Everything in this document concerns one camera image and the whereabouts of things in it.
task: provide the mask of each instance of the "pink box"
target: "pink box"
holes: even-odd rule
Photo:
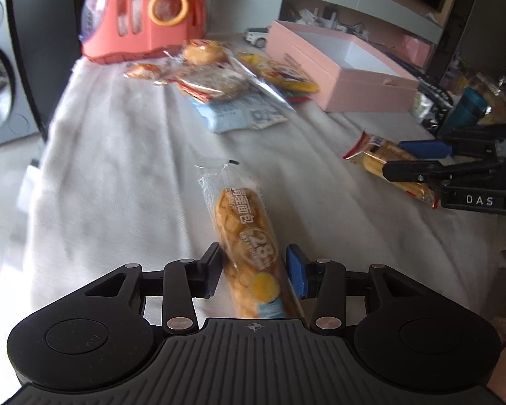
[[[266,53],[300,66],[320,91],[311,97],[327,113],[409,111],[418,81],[353,35],[274,21]]]
[[[431,46],[410,35],[403,37],[405,52],[410,61],[418,67],[424,67],[431,52]]]

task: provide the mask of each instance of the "bun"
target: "bun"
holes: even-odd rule
[[[251,189],[224,189],[215,206],[223,265],[238,315],[243,318],[301,316],[274,240],[264,205]]]
[[[193,65],[203,65],[206,63],[226,62],[227,54],[223,47],[215,43],[192,43],[184,49],[184,59]]]

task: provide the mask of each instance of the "metal screw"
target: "metal screw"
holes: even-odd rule
[[[341,320],[339,318],[336,318],[335,316],[322,316],[320,318],[317,318],[317,321],[315,321],[315,324],[320,329],[324,330],[333,330],[337,329],[338,327],[341,327]]]
[[[173,330],[186,330],[193,325],[193,321],[184,316],[176,316],[167,321],[167,327]]]

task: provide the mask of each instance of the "pink toy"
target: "pink toy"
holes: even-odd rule
[[[204,0],[86,0],[82,51],[97,63],[156,58],[203,37],[205,21]]]

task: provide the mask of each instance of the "plastic wrapper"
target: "plastic wrapper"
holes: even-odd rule
[[[258,90],[259,93],[264,94],[274,104],[278,105],[279,109],[295,112],[292,105],[289,104],[287,99],[279,92],[276,87],[268,83],[265,79],[258,78],[255,73],[248,69],[248,67],[241,63],[237,58],[234,56],[229,56],[229,63],[234,68],[234,70],[236,70],[248,80],[254,89]]]
[[[216,134],[235,129],[265,129],[287,120],[273,102],[254,91],[234,100],[210,104],[193,97],[188,99],[203,116],[208,129]]]
[[[178,74],[176,82],[183,92],[203,104],[235,99],[249,89],[247,79],[226,63],[192,67]]]
[[[254,53],[238,53],[236,56],[259,78],[267,80],[277,88],[303,93],[316,93],[319,91],[318,85],[298,67],[271,61]]]
[[[308,96],[308,93],[303,93],[302,91],[290,91],[284,89],[281,91],[281,94],[292,104],[301,104],[302,102],[311,100],[311,97]]]
[[[206,206],[226,254],[223,270],[242,318],[299,318],[258,184],[236,162],[200,167]]]
[[[397,144],[365,132],[362,133],[356,145],[343,156],[343,159],[362,165],[364,169],[381,178],[384,178],[383,166],[387,161],[416,160]],[[438,206],[432,190],[425,184],[419,182],[391,182],[391,184],[420,201],[430,203],[432,208]]]
[[[414,105],[409,111],[411,115],[429,132],[435,134],[439,129],[438,109],[435,102],[424,93],[417,92]]]
[[[145,80],[160,80],[166,72],[169,71],[170,64],[153,64],[153,63],[138,63],[130,62],[124,72],[124,76],[128,79],[145,79]]]

